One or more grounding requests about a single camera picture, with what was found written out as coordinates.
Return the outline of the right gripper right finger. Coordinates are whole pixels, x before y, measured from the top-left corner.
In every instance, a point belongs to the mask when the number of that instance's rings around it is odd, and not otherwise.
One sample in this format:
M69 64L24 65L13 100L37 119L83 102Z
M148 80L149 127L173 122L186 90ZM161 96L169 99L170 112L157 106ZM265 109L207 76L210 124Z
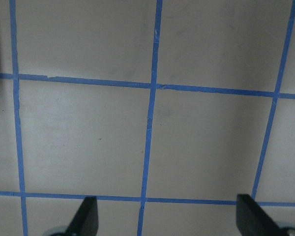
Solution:
M287 236L248 194L236 197L236 226L242 236Z

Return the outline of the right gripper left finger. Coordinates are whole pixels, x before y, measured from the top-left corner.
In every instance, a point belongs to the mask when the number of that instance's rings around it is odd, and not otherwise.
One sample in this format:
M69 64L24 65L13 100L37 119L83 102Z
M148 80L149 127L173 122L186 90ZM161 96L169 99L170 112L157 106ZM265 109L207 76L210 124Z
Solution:
M99 228L96 197L85 197L67 227L65 236L96 236Z

